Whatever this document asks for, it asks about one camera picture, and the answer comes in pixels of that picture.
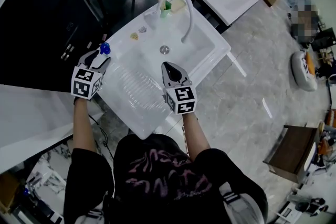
black t-shirt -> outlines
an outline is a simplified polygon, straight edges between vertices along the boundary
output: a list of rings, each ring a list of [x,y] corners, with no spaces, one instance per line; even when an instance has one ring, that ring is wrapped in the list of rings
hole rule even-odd
[[[67,178],[65,224],[75,223],[104,200],[110,223],[127,220],[154,222],[216,219],[230,223],[219,187],[229,182],[236,193],[247,193],[267,218],[263,190],[246,177],[228,156],[216,149],[201,152],[194,162],[170,137],[152,134],[146,140],[124,137],[111,168],[94,152],[75,148]]]

printed graphic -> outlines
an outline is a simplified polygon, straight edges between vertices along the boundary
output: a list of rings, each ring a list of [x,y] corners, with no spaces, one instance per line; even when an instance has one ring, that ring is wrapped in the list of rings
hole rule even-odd
[[[98,91],[99,84],[100,84],[100,78],[92,86],[92,95],[94,95]]]
[[[158,177],[154,171],[162,168],[162,164],[169,170]],[[153,148],[129,165],[126,191],[142,198],[170,197],[173,200],[204,195],[211,190],[212,184],[205,175],[193,171],[192,165],[185,154],[170,154]]]
[[[90,85],[85,84],[83,82],[74,81],[73,88],[74,88],[73,89],[74,94],[77,94],[83,97],[89,97]]]
[[[194,109],[195,102],[178,104],[177,113],[185,113],[185,112],[192,112]]]
[[[76,74],[76,78],[84,79],[90,82],[93,78],[93,72],[85,70],[85,69],[79,69]]]
[[[175,89],[175,93],[178,101],[194,99],[194,95],[190,87]]]

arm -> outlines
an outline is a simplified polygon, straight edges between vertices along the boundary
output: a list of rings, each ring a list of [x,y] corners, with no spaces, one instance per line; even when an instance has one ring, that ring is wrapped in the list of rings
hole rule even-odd
[[[197,155],[210,148],[210,145],[198,123],[195,113],[183,114],[183,123],[189,156],[194,161]]]
[[[74,148],[96,152],[87,101],[85,99],[78,98],[75,101],[73,120]]]

faucet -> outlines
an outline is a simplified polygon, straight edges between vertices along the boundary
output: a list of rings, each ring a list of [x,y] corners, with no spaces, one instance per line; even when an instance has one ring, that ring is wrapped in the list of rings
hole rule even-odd
[[[189,23],[189,28],[188,28],[187,32],[181,38],[182,43],[186,43],[186,41],[188,39],[188,36],[190,35],[190,32],[194,27],[194,6],[193,6],[193,3],[191,2],[191,0],[186,0],[186,2],[187,2],[187,6],[188,6],[188,9],[189,9],[189,13],[190,13],[190,23]],[[163,0],[159,0],[159,2],[157,4],[157,7],[156,7],[156,11],[144,14],[145,21],[148,23],[149,26],[151,26],[153,28],[153,30],[156,29],[156,25],[158,24],[160,14],[161,14],[160,7],[161,7],[162,3],[163,3]]]

person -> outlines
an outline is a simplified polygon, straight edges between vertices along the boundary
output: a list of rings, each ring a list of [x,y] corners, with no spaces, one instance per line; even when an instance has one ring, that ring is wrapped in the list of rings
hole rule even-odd
[[[113,174],[96,152],[87,100],[75,100],[73,120],[65,224],[142,219],[266,222],[264,191],[223,151],[210,147],[194,113],[183,114],[189,156],[166,135],[151,134],[141,140],[129,134],[118,143]]]
[[[336,62],[331,60],[331,65],[323,63],[315,73],[318,78],[326,77],[328,79],[331,75],[336,74]]]

